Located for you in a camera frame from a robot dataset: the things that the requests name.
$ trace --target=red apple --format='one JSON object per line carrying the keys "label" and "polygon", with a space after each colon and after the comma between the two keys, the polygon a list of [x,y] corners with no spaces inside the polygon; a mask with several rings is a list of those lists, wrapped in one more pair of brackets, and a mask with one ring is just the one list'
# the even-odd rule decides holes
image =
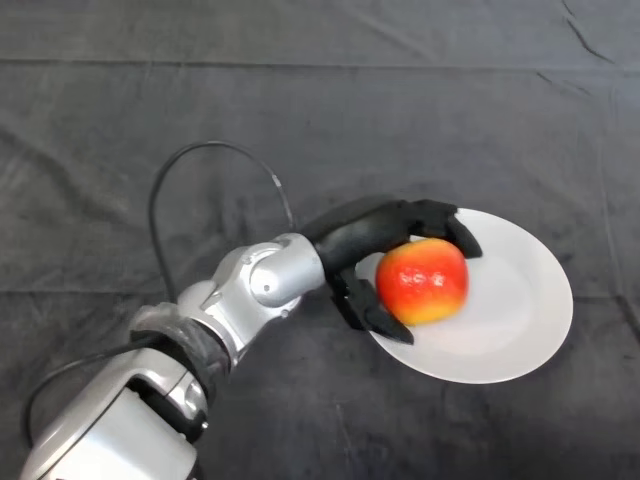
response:
{"label": "red apple", "polygon": [[458,248],[436,238],[407,243],[378,264],[382,304],[405,325],[434,322],[464,305],[469,274]]}

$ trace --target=robotic arm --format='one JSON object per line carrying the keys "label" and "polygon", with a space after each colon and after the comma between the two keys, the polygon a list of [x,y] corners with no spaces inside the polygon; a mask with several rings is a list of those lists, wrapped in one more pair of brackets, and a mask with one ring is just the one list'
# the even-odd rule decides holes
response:
{"label": "robotic arm", "polygon": [[233,250],[176,305],[138,312],[132,338],[152,333],[159,340],[119,355],[93,378],[41,434],[21,480],[202,480],[192,443],[208,427],[215,384],[264,326],[326,283],[353,328],[412,343],[355,266],[411,235],[444,238],[467,258],[480,256],[456,210],[430,200],[360,201],[300,233]]}

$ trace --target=black cable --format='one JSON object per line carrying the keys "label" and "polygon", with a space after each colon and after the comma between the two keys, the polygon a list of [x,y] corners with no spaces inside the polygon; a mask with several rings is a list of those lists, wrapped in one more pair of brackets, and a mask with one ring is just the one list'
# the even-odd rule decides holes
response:
{"label": "black cable", "polygon": [[36,397],[40,394],[44,388],[49,385],[53,380],[58,378],[63,373],[66,373],[75,368],[84,367],[86,365],[90,365],[92,363],[99,362],[101,360],[107,360],[109,358],[115,357],[122,353],[131,352],[133,350],[138,350],[139,348],[145,348],[153,345],[156,342],[158,336],[149,335],[147,337],[141,338],[139,340],[127,343],[125,345],[120,345],[115,348],[111,348],[109,350],[105,350],[100,353],[94,353],[92,355],[87,355],[86,357],[80,358],[73,362],[69,362],[65,365],[62,365],[52,371],[50,371],[44,378],[42,378],[38,384],[33,387],[33,389],[29,392],[27,399],[22,405],[22,410],[20,411],[20,431],[22,437],[27,444],[27,447],[30,449],[33,448],[33,435],[31,434],[31,412],[33,410],[33,403],[36,400]]}
{"label": "black cable", "polygon": [[250,160],[251,162],[258,165],[262,168],[273,181],[276,189],[278,190],[278,195],[280,196],[280,202],[282,203],[282,207],[284,208],[285,214],[287,216],[287,220],[289,222],[289,229],[291,231],[295,230],[295,222],[293,219],[293,213],[291,212],[291,207],[289,205],[289,201],[287,200],[287,196],[284,193],[284,189],[282,188],[282,183],[278,176],[271,170],[271,167],[267,165],[262,160],[254,157],[248,150],[243,147],[239,147],[229,142],[223,142],[219,140],[209,140],[206,142],[198,142],[192,143],[191,145],[187,145],[186,147],[181,148],[177,152],[175,152],[169,159],[160,167],[158,173],[156,174],[156,178],[153,181],[153,185],[151,186],[151,192],[149,193],[149,202],[147,204],[147,220],[149,222],[149,234],[151,235],[151,243],[153,245],[153,250],[156,255],[156,259],[158,261],[158,268],[160,269],[160,274],[162,275],[162,279],[165,284],[165,288],[167,290],[167,297],[170,302],[175,303],[177,300],[177,292],[176,286],[171,277],[171,273],[169,271],[169,267],[167,265],[167,259],[164,255],[164,251],[162,249],[162,245],[160,243],[160,239],[158,237],[158,227],[156,224],[156,216],[155,216],[155,206],[156,199],[158,197],[158,193],[160,192],[160,188],[162,187],[162,183],[164,182],[164,178],[171,169],[175,165],[175,163],[180,160],[184,155],[191,152],[192,150],[196,150],[198,148],[204,147],[219,147],[226,148],[232,150],[234,152],[240,153],[245,158]]}
{"label": "black cable", "polygon": [[[180,160],[185,154],[189,153],[192,150],[196,150],[198,148],[203,147],[221,147],[227,148],[229,150],[233,150],[237,153],[244,155],[248,160],[254,162],[259,167],[261,167],[273,181],[276,189],[278,190],[278,195],[280,196],[280,202],[284,208],[285,214],[287,216],[287,220],[289,222],[289,229],[291,231],[295,230],[295,222],[293,219],[293,213],[291,211],[291,206],[289,205],[289,200],[287,199],[286,194],[284,193],[284,189],[282,188],[282,183],[278,176],[274,173],[273,170],[262,160],[254,157],[249,151],[246,149],[234,145],[232,143],[218,141],[218,140],[210,140],[207,142],[199,142],[192,143],[191,145],[187,145],[186,147],[181,148],[177,152],[175,152],[169,159],[162,165],[158,173],[156,174],[155,180],[153,181],[153,185],[151,186],[151,191],[149,193],[149,200],[147,204],[147,217],[149,222],[149,233],[151,235],[151,243],[153,245],[153,250],[155,252],[156,258],[158,260],[158,267],[160,268],[160,273],[162,275],[162,279],[164,281],[165,287],[167,289],[167,295],[169,297],[169,301],[175,303],[177,300],[175,284],[173,282],[173,278],[171,277],[171,273],[169,272],[169,268],[167,266],[167,261],[164,256],[164,252],[162,249],[162,245],[160,244],[160,239],[158,237],[158,227],[156,224],[155,218],[155,206],[156,199],[158,197],[158,193],[160,192],[160,188],[162,187],[162,183],[164,182],[164,178],[167,173],[173,167],[173,165]],[[105,350],[100,353],[94,353],[92,355],[88,355],[86,357],[80,358],[73,362],[62,365],[55,370],[49,372],[44,378],[42,378],[38,384],[29,392],[26,401],[22,405],[22,410],[20,411],[20,430],[21,434],[24,438],[25,443],[31,449],[33,448],[33,435],[31,434],[31,413],[33,410],[33,404],[40,394],[42,390],[44,390],[47,385],[49,385],[53,380],[58,378],[60,375],[67,373],[73,369],[84,367],[86,365],[90,365],[92,363],[99,362],[101,360],[107,360],[109,358],[115,357],[122,353],[131,352],[133,350],[137,350],[139,348],[145,348],[153,345],[153,343],[157,340],[158,336],[150,335],[145,338],[127,343],[125,345],[121,345],[119,347],[112,348],[110,350]]]}

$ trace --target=white plate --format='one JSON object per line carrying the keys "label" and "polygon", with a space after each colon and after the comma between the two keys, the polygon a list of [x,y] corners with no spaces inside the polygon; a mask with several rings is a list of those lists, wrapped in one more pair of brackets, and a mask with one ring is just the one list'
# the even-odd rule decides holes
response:
{"label": "white plate", "polygon": [[[467,260],[464,307],[440,322],[410,327],[414,345],[371,335],[405,365],[443,380],[494,383],[525,375],[549,360],[569,332],[567,276],[547,247],[517,225],[476,210],[456,216],[483,250],[482,258]],[[380,258],[371,255],[356,268],[374,286]]]}

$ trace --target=black cloth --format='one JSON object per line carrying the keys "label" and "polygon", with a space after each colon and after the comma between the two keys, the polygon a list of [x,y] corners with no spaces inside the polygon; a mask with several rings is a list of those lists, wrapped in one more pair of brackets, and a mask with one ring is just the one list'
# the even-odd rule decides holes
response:
{"label": "black cloth", "polygon": [[[362,195],[485,210],[540,238],[575,295],[544,367],[499,385],[403,367],[326,292],[269,327],[200,441],[211,478],[635,479],[640,474],[640,3],[61,0],[0,4],[0,460],[48,368],[162,300],[152,175],[226,139],[300,224]],[[160,224],[178,285],[286,227],[244,159],[198,152]],[[36,429],[80,388],[38,402]]]}

